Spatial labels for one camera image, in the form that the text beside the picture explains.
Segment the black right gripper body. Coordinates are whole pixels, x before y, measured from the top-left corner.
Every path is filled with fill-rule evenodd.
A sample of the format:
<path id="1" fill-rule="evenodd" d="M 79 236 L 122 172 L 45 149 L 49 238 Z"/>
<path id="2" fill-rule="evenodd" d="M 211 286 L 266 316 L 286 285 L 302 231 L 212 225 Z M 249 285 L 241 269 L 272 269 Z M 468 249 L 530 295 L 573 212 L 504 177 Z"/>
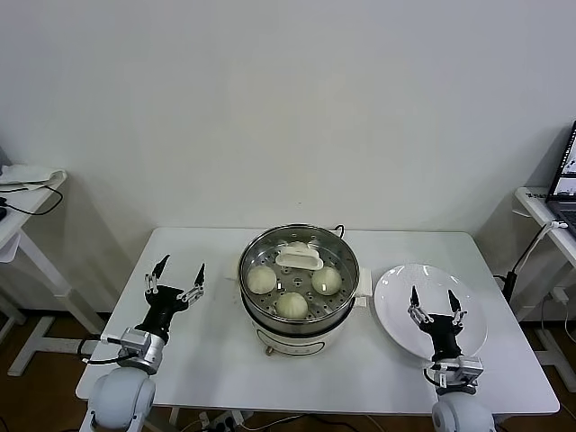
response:
<path id="1" fill-rule="evenodd" d="M 456 336 L 464 329 L 460 324 L 454 324 L 448 315 L 431 314 L 431 321 L 421 321 L 418 328 L 431 337 L 434 354 L 432 361 L 457 358 L 462 354 Z"/>

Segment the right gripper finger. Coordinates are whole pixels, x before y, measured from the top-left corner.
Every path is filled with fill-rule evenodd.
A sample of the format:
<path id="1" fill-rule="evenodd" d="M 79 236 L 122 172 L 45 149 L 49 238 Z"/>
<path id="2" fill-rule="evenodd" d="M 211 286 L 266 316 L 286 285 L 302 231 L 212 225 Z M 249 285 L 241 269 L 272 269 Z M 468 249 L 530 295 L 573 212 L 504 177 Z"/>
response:
<path id="1" fill-rule="evenodd" d="M 433 318 L 420 306 L 418 292 L 415 286 L 411 288 L 408 314 L 417 326 L 431 324 Z"/>
<path id="2" fill-rule="evenodd" d="M 460 301 L 452 290 L 448 291 L 448 298 L 453 313 L 452 324 L 458 328 L 462 328 L 464 326 L 463 319 L 468 314 L 468 311 L 462 308 Z"/>

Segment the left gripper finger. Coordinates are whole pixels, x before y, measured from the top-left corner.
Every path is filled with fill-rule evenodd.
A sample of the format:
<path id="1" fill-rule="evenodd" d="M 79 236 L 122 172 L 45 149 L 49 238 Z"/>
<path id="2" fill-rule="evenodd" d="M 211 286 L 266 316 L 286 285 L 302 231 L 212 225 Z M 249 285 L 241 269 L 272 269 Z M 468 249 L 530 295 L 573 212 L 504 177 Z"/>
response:
<path id="1" fill-rule="evenodd" d="M 204 294 L 204 281 L 205 281 L 205 264 L 202 264 L 195 280 L 193 287 L 187 292 L 179 293 L 176 298 L 180 302 L 196 302 Z"/>
<path id="2" fill-rule="evenodd" d="M 145 274 L 145 294 L 157 294 L 158 293 L 158 281 L 164 272 L 167 265 L 167 261 L 170 255 L 165 255 L 159 262 L 154 265 L 154 268 L 149 274 Z"/>

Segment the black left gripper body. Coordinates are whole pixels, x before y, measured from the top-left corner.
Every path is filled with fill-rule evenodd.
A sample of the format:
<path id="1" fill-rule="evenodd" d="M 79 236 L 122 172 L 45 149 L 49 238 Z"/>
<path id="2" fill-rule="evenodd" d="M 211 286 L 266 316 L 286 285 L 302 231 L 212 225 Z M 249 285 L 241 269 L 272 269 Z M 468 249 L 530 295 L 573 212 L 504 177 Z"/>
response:
<path id="1" fill-rule="evenodd" d="M 148 312 L 144 320 L 135 329 L 158 337 L 168 337 L 172 318 L 177 312 L 186 311 L 188 303 L 183 301 L 181 289 L 159 285 L 156 292 L 145 292 Z"/>

